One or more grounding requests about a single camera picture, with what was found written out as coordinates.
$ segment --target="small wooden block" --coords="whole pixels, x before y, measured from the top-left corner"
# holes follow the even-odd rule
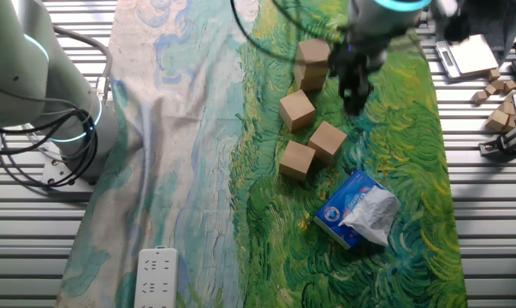
[[[320,90],[326,81],[326,75],[304,78],[301,73],[301,67],[294,66],[294,80],[298,89],[303,91]]]
[[[505,82],[505,93],[510,93],[514,89],[516,89],[516,82],[514,82],[514,80]]]
[[[499,107],[497,107],[497,110],[509,116],[516,115],[516,110],[514,109],[513,102],[503,102],[499,105]]]
[[[505,124],[507,124],[507,121],[507,114],[502,113],[499,110],[494,110],[494,112],[489,115],[488,120],[486,121],[486,127],[495,131],[501,131]]]
[[[501,80],[492,81],[490,84],[497,90],[495,94],[505,90],[505,83]]]
[[[503,100],[504,102],[510,102],[510,103],[514,103],[513,101],[513,95],[512,93],[509,93],[507,96],[505,96],[505,99]]]
[[[499,93],[499,91],[497,91],[497,89],[495,89],[495,87],[494,87],[494,86],[492,86],[492,85],[488,85],[488,86],[486,86],[486,88],[485,88],[485,89],[483,89],[483,90],[486,92],[486,94],[488,95],[488,97],[490,97],[490,96],[492,96],[492,95],[494,95],[494,94]]]
[[[309,147],[316,150],[315,156],[318,159],[330,163],[346,137],[341,130],[323,121],[309,139]]]
[[[299,90],[281,99],[278,113],[284,124],[293,133],[312,123],[315,117],[315,107],[306,94]]]
[[[294,65],[294,69],[299,68],[304,79],[325,76],[328,74],[328,56],[328,43],[320,39],[300,42],[298,45],[298,52],[295,57],[296,60],[317,65]]]
[[[484,102],[486,99],[488,99],[488,93],[486,93],[486,91],[478,91],[474,93],[474,95],[472,96],[472,100],[476,104],[480,104]]]
[[[314,156],[315,150],[290,140],[282,155],[279,172],[304,181]]]
[[[495,68],[495,69],[491,69],[489,71],[489,76],[488,76],[489,81],[498,80],[499,77],[501,77],[501,73],[499,72],[499,69]]]
[[[502,131],[508,133],[516,128],[516,115],[509,115],[507,124],[503,127]]]

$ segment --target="white power strip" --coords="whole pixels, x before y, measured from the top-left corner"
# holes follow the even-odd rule
[[[157,246],[139,252],[134,308],[176,308],[178,251]]]

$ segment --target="tissue box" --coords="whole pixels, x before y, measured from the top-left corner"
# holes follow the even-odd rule
[[[314,221],[345,249],[356,245],[362,238],[353,228],[337,225],[374,186],[385,189],[364,171],[356,170],[351,177],[315,215]]]

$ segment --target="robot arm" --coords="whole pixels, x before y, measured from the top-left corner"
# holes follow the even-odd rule
[[[431,0],[351,0],[343,43],[329,57],[330,76],[339,76],[339,94],[348,114],[358,116],[373,91],[368,75],[387,59],[391,39],[418,25],[422,9]],[[456,0],[433,3],[442,18],[456,16]]]
[[[99,83],[107,86],[104,79]],[[70,110],[85,110],[100,142],[98,154],[83,176],[96,179],[117,134],[116,117],[101,104],[100,94],[104,95],[103,91],[96,93],[91,88],[59,45],[40,0],[0,0],[0,127],[26,123],[42,127]],[[85,146],[85,135],[80,119],[73,117],[51,140],[67,157]]]

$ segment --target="metal grating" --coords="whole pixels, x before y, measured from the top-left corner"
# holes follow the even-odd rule
[[[45,1],[51,19],[108,44],[116,1]],[[475,107],[471,96],[487,80],[450,85],[434,52],[433,32],[420,27],[436,86],[448,171],[471,308],[516,308],[516,160],[495,164],[480,157],[477,144],[492,136],[482,129],[499,96]],[[94,86],[104,56],[70,38],[60,42]],[[512,52],[508,60],[516,56]],[[501,67],[509,80],[509,63]],[[10,147],[29,145],[23,137]],[[40,175],[38,152],[16,157],[27,172]],[[0,168],[0,307],[52,307],[63,269],[85,211],[79,200],[50,199],[16,185]]]

